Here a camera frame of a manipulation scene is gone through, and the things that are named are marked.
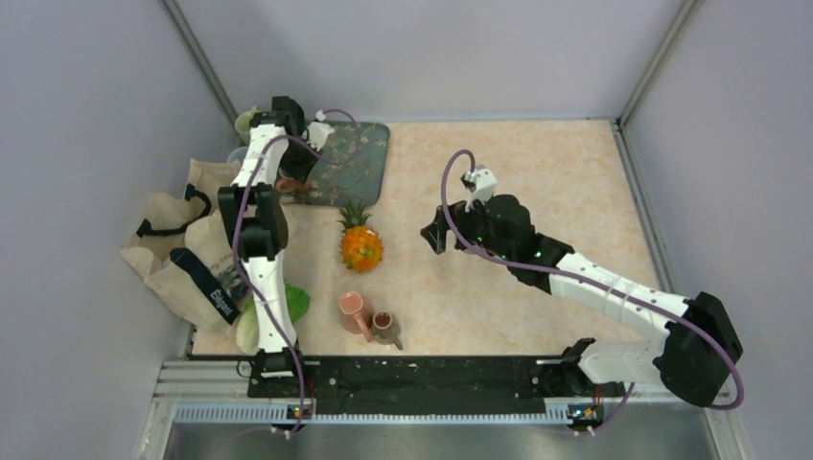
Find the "pink cup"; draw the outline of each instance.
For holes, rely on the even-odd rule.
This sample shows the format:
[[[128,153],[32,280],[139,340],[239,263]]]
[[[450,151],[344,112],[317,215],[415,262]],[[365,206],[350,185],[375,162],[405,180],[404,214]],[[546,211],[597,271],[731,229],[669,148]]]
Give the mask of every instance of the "pink cup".
[[[373,321],[373,308],[364,304],[361,294],[351,290],[338,299],[338,312],[341,327],[350,334],[362,334],[368,342],[373,341],[370,326]]]

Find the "bag handle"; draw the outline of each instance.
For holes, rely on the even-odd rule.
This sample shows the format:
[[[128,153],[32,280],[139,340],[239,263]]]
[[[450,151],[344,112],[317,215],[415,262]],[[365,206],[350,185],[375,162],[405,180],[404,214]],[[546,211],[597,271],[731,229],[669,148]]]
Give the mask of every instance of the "bag handle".
[[[135,234],[138,235],[138,238],[144,237],[171,237],[172,235],[181,235],[186,233],[186,228],[189,227],[190,224],[195,222],[198,219],[205,218],[212,212],[212,200],[209,199],[209,196],[206,196],[205,193],[200,192],[195,188],[192,184],[186,184],[186,192],[183,195],[183,199],[187,201],[192,201],[192,198],[198,197],[201,201],[203,201],[203,211],[200,212],[200,215],[196,218],[192,219],[192,221],[186,222],[183,225],[177,228],[169,228],[165,230],[155,230],[152,228],[152,224],[149,220],[142,220],[141,225],[138,226],[138,230],[135,231]]]
[[[192,278],[192,282],[203,293],[206,300],[212,307],[221,314],[222,318],[229,324],[240,316],[240,311],[234,301],[228,295],[228,291],[223,288],[217,278],[209,271],[209,268],[200,261],[194,252],[186,247],[177,247],[170,251],[170,260],[178,268],[187,272]]]

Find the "placemat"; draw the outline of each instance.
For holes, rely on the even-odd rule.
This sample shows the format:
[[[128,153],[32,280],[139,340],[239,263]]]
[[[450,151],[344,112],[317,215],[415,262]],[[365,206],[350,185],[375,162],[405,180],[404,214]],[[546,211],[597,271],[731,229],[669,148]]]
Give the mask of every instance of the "placemat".
[[[350,122],[329,123],[336,132],[328,137],[322,154],[333,162],[342,163],[356,151],[358,135]],[[361,151],[353,161],[342,166],[317,162],[308,176],[310,190],[283,195],[281,202],[340,207],[350,200],[374,205],[381,196],[389,127],[381,123],[359,125]]]

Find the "brown mug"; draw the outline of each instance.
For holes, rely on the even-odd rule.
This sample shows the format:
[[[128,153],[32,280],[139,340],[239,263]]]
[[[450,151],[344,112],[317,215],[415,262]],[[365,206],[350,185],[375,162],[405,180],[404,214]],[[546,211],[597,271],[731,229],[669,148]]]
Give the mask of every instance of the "brown mug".
[[[351,290],[338,299],[338,312],[341,327],[350,334],[362,334],[368,342],[373,341],[370,324],[373,320],[373,308],[364,303],[361,294]]]
[[[401,326],[395,319],[395,315],[389,311],[379,311],[373,316],[373,334],[376,341],[385,345],[394,343],[399,350],[403,350],[401,345]]]

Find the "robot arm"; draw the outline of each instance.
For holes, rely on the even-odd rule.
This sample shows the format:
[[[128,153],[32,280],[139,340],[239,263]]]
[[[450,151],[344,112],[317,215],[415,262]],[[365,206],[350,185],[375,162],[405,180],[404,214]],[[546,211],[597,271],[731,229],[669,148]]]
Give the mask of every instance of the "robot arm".
[[[333,132],[332,127],[318,121],[318,116],[317,121],[305,128],[304,112],[290,98],[273,98],[271,107],[270,112],[260,112],[251,120],[251,142],[243,166],[231,186],[221,188],[218,193],[226,234],[230,242],[236,232],[240,234],[238,254],[248,279],[256,288],[252,292],[259,326],[258,362],[264,378],[294,376],[291,352],[295,351],[288,348],[289,344],[296,344],[296,330],[290,322],[283,280],[289,227],[279,203],[279,195],[274,190],[274,182],[278,172],[304,181],[316,162],[315,156],[287,139],[274,142],[265,156],[264,149],[275,137],[288,134],[302,137],[315,150],[321,150]],[[253,216],[247,213],[240,228],[237,228],[238,215],[247,211],[241,209],[241,201],[249,181],[251,191],[247,204],[253,205],[256,210]],[[263,306],[263,298],[268,310]],[[268,311],[280,331],[277,331]]]
[[[548,294],[575,300],[627,325],[645,337],[636,343],[580,340],[565,351],[593,383],[632,381],[659,383],[681,399],[709,406],[721,389],[729,369],[696,333],[629,302],[639,298],[695,324],[709,333],[737,362],[742,347],[722,303],[701,292],[695,299],[643,286],[594,264],[572,246],[537,233],[528,210],[512,195],[496,195],[497,180],[482,166],[461,178],[472,193],[451,207],[453,223],[466,241],[505,261],[544,267],[547,272],[509,266],[520,282]],[[449,225],[442,209],[421,230],[437,254],[446,250]],[[456,249],[466,249],[455,242]],[[607,289],[563,274],[576,273]],[[611,295],[611,290],[622,295]]]

